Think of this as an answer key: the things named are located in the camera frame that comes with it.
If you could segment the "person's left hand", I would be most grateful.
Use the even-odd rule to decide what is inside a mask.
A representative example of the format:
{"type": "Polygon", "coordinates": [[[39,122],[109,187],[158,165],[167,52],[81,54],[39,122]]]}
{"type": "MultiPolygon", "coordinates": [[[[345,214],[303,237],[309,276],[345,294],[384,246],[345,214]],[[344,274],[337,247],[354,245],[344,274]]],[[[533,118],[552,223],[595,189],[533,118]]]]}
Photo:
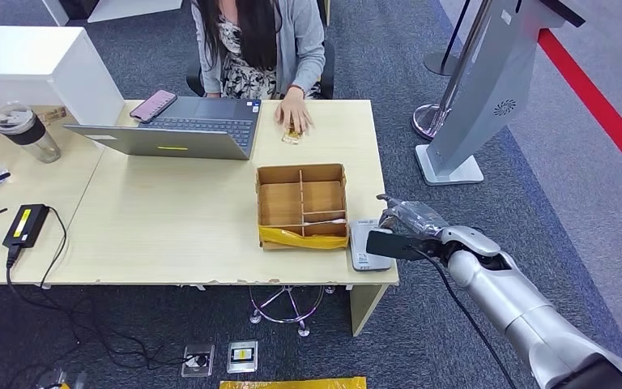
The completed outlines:
{"type": "Polygon", "coordinates": [[[275,110],[275,121],[284,128],[293,128],[302,135],[313,124],[313,120],[305,105],[305,92],[297,85],[288,88],[284,98],[275,110]]]}

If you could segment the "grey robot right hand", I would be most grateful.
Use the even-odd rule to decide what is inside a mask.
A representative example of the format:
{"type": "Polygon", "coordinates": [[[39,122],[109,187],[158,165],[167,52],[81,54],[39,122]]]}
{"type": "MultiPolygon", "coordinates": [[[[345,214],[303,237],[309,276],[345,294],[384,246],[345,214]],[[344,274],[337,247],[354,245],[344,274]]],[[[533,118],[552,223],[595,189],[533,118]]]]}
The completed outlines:
{"type": "Polygon", "coordinates": [[[377,195],[386,202],[379,227],[419,239],[437,237],[449,223],[429,205],[420,201],[401,200],[387,194],[377,195]]]}

